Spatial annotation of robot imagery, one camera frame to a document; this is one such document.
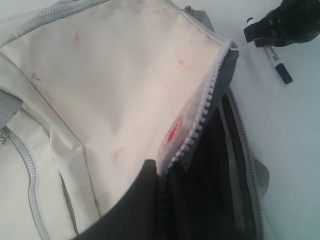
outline zipper pull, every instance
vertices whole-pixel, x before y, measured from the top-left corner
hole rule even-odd
[[[0,130],[0,144],[3,145],[6,143],[9,136],[10,130],[6,126]]]

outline gray strap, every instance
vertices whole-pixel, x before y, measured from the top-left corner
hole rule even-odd
[[[0,130],[16,115],[23,101],[0,90]]]

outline pen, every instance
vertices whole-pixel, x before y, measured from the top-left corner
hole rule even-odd
[[[247,25],[251,25],[255,23],[255,20],[253,17],[248,18],[246,21]],[[290,73],[286,69],[284,63],[280,60],[278,54],[276,53],[275,49],[272,46],[264,46],[263,47],[265,53],[267,54],[268,58],[270,59],[270,62],[274,66],[275,70],[281,77],[284,84],[289,84],[293,82],[292,77],[290,76]]]

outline backpack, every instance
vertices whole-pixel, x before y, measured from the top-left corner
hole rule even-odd
[[[145,159],[159,184],[177,162],[200,184],[193,166],[210,163],[219,211],[263,239],[259,163],[228,88],[239,52],[210,28],[204,12],[166,0],[76,0],[5,35],[1,239],[81,236]]]

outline black marker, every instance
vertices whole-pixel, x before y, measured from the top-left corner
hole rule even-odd
[[[255,23],[253,17],[250,17],[246,21],[247,25],[251,25]],[[264,46],[263,47],[265,53],[268,55],[270,62],[274,66],[275,70],[278,72],[279,76],[281,77],[284,84],[289,84],[293,82],[292,77],[290,76],[288,70],[286,69],[284,63],[280,60],[278,54],[276,53],[275,49],[272,46]]]

